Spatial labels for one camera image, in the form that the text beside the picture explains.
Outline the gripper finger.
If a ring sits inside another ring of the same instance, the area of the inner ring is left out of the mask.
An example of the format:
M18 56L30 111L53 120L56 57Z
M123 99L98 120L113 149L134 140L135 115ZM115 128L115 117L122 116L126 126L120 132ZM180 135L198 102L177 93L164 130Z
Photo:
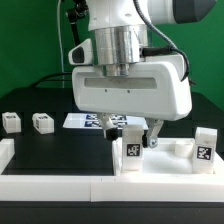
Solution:
M104 138L107 140L116 140L118 138L118 128L113 124L111 115L98 113L97 118L103 129Z
M155 148L158 145L158 134L163 126L163 123L164 121L161 119L146 119L148 131L142 136L144 147Z

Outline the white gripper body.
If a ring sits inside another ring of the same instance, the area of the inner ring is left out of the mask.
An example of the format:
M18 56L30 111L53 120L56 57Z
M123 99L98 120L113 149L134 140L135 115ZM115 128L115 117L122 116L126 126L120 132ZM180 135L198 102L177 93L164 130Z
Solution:
M185 63L179 54L148 57L132 64L127 76L105 76L94 66L92 41L70 50L72 86L82 111L175 121L192 109Z

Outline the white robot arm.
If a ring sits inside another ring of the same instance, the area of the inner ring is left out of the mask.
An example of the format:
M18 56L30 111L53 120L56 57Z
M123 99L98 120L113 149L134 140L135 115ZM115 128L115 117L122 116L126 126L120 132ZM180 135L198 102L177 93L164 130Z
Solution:
M148 31L168 40L156 26L202 20L217 0L75 0L89 14L87 39L69 52L74 66L76 105L95 112L106 139L117 138L114 114L143 117L143 144L154 148L166 120L186 117L192 109L189 61L172 41L152 47Z

